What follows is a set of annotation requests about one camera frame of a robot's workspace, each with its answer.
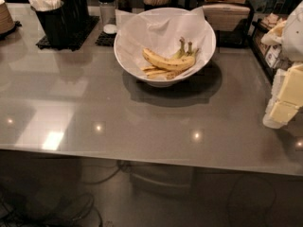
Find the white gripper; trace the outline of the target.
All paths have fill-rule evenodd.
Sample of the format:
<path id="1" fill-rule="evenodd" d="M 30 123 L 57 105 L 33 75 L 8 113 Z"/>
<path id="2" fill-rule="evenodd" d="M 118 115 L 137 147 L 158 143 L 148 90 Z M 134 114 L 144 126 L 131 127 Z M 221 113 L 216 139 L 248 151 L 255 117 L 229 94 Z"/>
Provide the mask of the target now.
<path id="1" fill-rule="evenodd" d="M 281 45 L 290 61 L 303 61 L 303 1 L 288 18 L 270 29 L 261 39 L 266 45 Z M 272 86 L 274 100 L 303 106 L 303 64 L 294 63 L 287 70 L 276 71 Z"/>

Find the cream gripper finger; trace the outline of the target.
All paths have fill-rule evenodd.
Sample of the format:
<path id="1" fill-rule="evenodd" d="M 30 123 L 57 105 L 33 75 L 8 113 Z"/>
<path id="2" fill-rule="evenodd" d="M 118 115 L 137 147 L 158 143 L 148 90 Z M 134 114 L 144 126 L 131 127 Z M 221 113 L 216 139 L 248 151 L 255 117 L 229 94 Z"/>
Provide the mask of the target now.
<path id="1" fill-rule="evenodd" d="M 295 105 L 270 99 L 262 123 L 268 128 L 280 129 L 286 126 L 297 112 L 298 107 Z"/>

